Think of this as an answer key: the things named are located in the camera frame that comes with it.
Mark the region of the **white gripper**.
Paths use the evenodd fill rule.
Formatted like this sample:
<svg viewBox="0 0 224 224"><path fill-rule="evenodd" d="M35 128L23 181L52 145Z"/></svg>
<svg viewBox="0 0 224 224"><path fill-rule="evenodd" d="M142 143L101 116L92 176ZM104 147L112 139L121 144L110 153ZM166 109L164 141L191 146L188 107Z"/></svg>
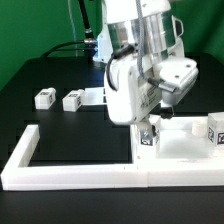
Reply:
<svg viewBox="0 0 224 224"><path fill-rule="evenodd" d="M197 76L197 63L190 58L170 55L152 64L145 55L139 69L131 50L114 52L104 75L109 118L116 125L140 122L141 139L152 140L152 125L144 119L159 103L165 105L160 107L161 118L171 119L173 106L185 97Z"/></svg>

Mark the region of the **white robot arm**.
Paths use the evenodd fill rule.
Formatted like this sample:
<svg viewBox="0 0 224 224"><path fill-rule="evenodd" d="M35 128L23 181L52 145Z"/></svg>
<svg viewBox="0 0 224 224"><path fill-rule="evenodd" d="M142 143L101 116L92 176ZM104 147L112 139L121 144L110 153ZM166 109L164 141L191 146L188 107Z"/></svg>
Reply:
<svg viewBox="0 0 224 224"><path fill-rule="evenodd" d="M137 125L147 144L156 135L150 112L160 105L163 117L173 116L197 79L197 63L184 54L183 25L169 0L102 0L102 15L98 54L110 120Z"/></svg>

